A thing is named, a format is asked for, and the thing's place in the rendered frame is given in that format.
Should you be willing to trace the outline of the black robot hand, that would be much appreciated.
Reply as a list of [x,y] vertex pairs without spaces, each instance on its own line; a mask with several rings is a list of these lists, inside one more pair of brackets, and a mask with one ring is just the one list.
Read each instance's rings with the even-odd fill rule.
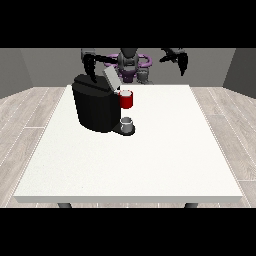
[[111,57],[102,55],[85,54],[82,63],[87,75],[90,76],[91,80],[96,83],[95,65],[97,62],[117,64],[118,61]]
[[160,59],[160,62],[171,61],[177,63],[181,75],[185,74],[188,67],[188,55],[183,48],[163,48],[165,56]]

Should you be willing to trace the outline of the pale grey machine lid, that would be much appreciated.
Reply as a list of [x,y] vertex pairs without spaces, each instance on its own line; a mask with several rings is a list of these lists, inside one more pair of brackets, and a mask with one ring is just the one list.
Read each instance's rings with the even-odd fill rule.
[[113,66],[109,66],[103,70],[103,75],[107,79],[109,86],[116,91],[122,84]]

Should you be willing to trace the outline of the black coffee machine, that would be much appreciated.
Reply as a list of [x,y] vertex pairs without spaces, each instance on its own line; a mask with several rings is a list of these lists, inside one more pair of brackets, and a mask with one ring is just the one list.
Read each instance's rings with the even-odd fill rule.
[[116,132],[123,136],[135,133],[121,131],[119,92],[114,92],[104,76],[96,76],[94,83],[89,75],[80,74],[74,79],[72,91],[79,122],[85,128],[101,133]]

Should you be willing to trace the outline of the red pod holder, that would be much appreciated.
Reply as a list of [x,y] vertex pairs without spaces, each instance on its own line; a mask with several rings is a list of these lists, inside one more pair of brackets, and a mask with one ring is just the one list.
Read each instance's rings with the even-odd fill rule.
[[133,92],[130,90],[122,90],[119,92],[120,107],[129,109],[133,106]]

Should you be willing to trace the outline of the small grey cup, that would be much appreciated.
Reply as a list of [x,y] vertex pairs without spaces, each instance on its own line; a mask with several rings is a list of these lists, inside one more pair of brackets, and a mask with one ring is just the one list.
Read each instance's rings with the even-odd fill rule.
[[133,129],[133,120],[130,117],[123,117],[120,120],[121,131],[124,133],[129,133]]

